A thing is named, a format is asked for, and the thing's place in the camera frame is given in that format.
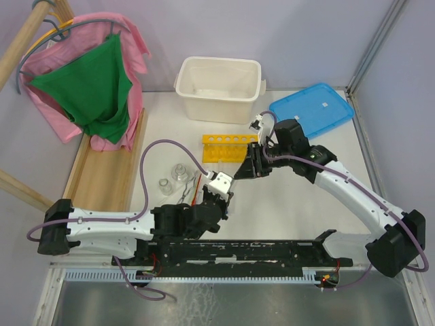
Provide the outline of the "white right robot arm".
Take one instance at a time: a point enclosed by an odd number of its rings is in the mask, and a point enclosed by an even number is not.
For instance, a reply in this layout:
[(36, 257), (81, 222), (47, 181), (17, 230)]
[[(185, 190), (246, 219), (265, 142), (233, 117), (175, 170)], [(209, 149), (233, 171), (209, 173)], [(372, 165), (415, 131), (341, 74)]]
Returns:
[(290, 167), (334, 196), (368, 228), (367, 258), (380, 273), (395, 277), (403, 269), (412, 270), (417, 257), (423, 262), (418, 272), (428, 270), (425, 217), (419, 211), (407, 213), (362, 185), (329, 149), (311, 145), (295, 119), (274, 122), (259, 114), (249, 127), (258, 140), (248, 144), (234, 179), (267, 177), (275, 168)]

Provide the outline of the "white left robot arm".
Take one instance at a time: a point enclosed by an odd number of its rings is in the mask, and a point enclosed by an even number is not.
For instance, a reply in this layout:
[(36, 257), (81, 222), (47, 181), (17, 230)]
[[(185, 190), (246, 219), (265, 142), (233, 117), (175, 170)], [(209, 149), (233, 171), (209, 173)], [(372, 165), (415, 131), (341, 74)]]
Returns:
[(150, 258), (150, 248), (142, 242), (198, 240), (205, 232), (218, 232), (233, 195), (206, 184), (199, 204), (165, 204), (143, 215), (89, 211), (60, 199), (46, 211), (37, 252), (57, 256), (77, 247), (142, 265)]

